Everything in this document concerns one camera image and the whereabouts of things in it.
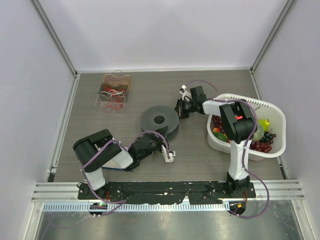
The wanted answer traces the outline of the grey cable spool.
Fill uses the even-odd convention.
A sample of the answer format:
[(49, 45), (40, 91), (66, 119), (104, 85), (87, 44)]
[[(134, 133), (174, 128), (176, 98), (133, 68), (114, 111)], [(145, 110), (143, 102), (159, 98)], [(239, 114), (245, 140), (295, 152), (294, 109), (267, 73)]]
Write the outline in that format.
[(146, 109), (140, 116), (139, 124), (142, 131), (158, 130), (169, 127), (168, 140), (172, 140), (179, 132), (179, 117), (176, 111), (165, 105), (155, 105)]

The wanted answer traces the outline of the white plastic basket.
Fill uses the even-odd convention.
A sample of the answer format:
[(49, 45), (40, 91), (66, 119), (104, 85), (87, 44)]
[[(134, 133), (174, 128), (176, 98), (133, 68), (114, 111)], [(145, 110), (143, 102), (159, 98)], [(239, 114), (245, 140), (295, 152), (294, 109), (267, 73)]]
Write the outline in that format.
[[(286, 150), (286, 117), (282, 110), (276, 105), (268, 103), (263, 100), (254, 99), (246, 96), (241, 96), (233, 93), (224, 93), (217, 96), (219, 100), (240, 100), (245, 99), (255, 110), (258, 119), (269, 120), (269, 130), (273, 134), (276, 134), (272, 149), (266, 152), (259, 152), (250, 149), (248, 151), (248, 158), (252, 161), (262, 161), (264, 159), (277, 158), (281, 156)], [(217, 139), (212, 130), (214, 124), (212, 122), (212, 116), (210, 115), (207, 120), (207, 142), (214, 150), (230, 154), (231, 145), (227, 142), (223, 142)]]

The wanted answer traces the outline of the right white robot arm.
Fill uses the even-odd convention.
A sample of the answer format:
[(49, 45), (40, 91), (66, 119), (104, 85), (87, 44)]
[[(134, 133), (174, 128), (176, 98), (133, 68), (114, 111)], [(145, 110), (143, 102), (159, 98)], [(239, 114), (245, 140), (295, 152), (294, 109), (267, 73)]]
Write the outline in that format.
[(230, 141), (230, 166), (225, 190), (230, 197), (238, 197), (250, 185), (248, 151), (257, 130), (255, 110), (244, 99), (208, 99), (202, 86), (187, 90), (183, 85), (179, 93), (182, 97), (177, 100), (174, 110), (180, 119), (188, 118), (190, 113), (221, 117), (224, 133)]

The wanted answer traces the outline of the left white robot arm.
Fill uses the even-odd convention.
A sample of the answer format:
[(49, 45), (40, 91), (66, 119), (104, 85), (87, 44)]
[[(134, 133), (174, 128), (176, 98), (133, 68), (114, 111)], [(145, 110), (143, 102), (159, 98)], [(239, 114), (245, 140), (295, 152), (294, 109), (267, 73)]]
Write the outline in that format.
[(80, 171), (84, 177), (84, 183), (79, 187), (80, 198), (110, 200), (105, 196), (109, 187), (103, 175), (103, 168), (109, 162), (128, 172), (157, 151), (162, 154), (165, 162), (172, 162), (176, 153), (170, 150), (167, 133), (167, 127), (144, 131), (128, 147), (116, 140), (108, 129), (76, 141), (72, 149), (81, 163)]

